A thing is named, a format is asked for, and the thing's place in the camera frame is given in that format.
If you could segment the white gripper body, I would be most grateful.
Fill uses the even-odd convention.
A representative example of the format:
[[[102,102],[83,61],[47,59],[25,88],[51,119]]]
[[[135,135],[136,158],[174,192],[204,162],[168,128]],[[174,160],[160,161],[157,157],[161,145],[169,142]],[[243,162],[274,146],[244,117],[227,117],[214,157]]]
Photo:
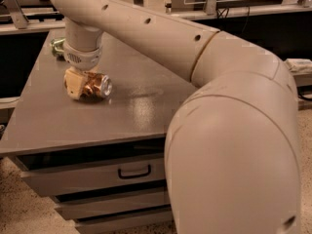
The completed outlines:
[[[63,44],[64,58],[71,66],[82,71],[89,71],[98,65],[102,47],[90,52],[74,49],[67,42]]]

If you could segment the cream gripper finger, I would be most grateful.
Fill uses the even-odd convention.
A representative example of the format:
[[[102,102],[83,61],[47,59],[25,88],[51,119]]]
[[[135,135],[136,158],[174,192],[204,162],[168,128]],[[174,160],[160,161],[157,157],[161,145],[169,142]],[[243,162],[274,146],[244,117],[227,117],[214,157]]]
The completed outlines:
[[[95,66],[94,68],[92,68],[91,70],[86,71],[86,74],[88,76],[94,76],[98,73],[98,66]]]
[[[88,81],[88,76],[74,67],[70,67],[64,74],[64,85],[67,90],[67,94],[78,100],[83,94],[84,86]]]

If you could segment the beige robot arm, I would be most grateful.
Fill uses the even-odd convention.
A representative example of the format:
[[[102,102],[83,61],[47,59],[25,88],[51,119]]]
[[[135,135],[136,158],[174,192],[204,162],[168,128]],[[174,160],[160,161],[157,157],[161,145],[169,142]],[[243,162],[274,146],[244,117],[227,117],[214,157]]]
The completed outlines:
[[[177,234],[300,234],[297,90],[274,54],[120,0],[51,0],[65,18],[72,98],[110,94],[95,72],[109,34],[193,84],[167,131]]]

